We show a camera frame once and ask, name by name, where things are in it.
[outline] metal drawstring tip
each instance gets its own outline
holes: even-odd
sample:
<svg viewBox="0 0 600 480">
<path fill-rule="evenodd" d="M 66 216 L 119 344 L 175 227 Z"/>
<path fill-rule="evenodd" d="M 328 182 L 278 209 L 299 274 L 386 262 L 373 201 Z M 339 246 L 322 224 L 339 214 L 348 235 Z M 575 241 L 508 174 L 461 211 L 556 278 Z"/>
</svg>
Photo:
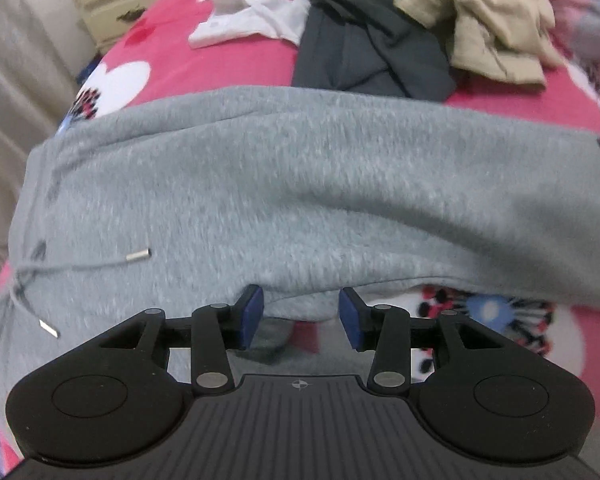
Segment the metal drawstring tip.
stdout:
<svg viewBox="0 0 600 480">
<path fill-rule="evenodd" d="M 126 256 L 128 262 L 134 262 L 136 260 L 145 260 L 151 257 L 151 249 L 146 248 L 144 251 L 138 251 L 137 253 L 131 253 Z"/>
<path fill-rule="evenodd" d="M 42 327 L 42 329 L 46 330 L 47 332 L 49 332 L 53 337 L 55 337 L 56 339 L 58 339 L 60 337 L 60 334 L 58 333 L 58 330 L 56 330 L 52 326 L 49 326 L 48 324 L 46 324 L 41 319 L 39 319 L 38 322 L 40 323 L 40 326 Z"/>
</svg>

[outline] crosshair symbol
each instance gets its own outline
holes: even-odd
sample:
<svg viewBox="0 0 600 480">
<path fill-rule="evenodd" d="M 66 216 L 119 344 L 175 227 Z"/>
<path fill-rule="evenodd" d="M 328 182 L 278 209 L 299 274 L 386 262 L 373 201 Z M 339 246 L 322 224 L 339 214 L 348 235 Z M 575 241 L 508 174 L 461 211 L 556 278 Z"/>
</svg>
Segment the crosshair symbol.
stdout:
<svg viewBox="0 0 600 480">
<path fill-rule="evenodd" d="M 307 386 L 309 386 L 309 383 L 307 381 L 303 381 L 302 379 L 296 379 L 295 381 L 293 381 L 291 383 L 291 385 L 296 390 L 302 390 L 302 389 L 306 388 Z"/>
</svg>

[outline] drawer handle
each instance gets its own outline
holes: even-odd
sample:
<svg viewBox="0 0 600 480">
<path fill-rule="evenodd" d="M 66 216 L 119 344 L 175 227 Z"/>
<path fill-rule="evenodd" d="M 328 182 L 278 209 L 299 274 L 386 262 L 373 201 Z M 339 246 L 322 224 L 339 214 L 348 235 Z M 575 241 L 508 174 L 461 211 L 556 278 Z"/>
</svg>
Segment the drawer handle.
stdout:
<svg viewBox="0 0 600 480">
<path fill-rule="evenodd" d="M 124 14 L 120 14 L 116 19 L 119 22 L 133 23 L 135 20 L 140 18 L 146 11 L 145 7 L 139 7 L 138 9 L 128 10 Z"/>
</svg>

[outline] beige curtain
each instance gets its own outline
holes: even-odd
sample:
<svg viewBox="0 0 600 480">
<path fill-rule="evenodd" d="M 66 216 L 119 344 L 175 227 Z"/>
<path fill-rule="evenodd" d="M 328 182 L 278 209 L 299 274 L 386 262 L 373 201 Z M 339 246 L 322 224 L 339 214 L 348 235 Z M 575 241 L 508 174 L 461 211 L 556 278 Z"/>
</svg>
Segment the beige curtain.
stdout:
<svg viewBox="0 0 600 480">
<path fill-rule="evenodd" d="M 27 153 L 53 135 L 75 83 L 25 0 L 0 0 L 0 266 Z"/>
</svg>

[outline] wall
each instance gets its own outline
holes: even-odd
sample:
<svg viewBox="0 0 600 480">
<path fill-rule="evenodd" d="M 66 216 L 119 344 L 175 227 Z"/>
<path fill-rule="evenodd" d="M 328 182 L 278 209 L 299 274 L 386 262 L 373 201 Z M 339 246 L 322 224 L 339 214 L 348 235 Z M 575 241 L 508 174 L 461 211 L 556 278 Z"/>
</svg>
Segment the wall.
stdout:
<svg viewBox="0 0 600 480">
<path fill-rule="evenodd" d="M 96 53 L 80 25 L 72 0 L 28 0 L 72 74 L 77 75 Z"/>
</svg>

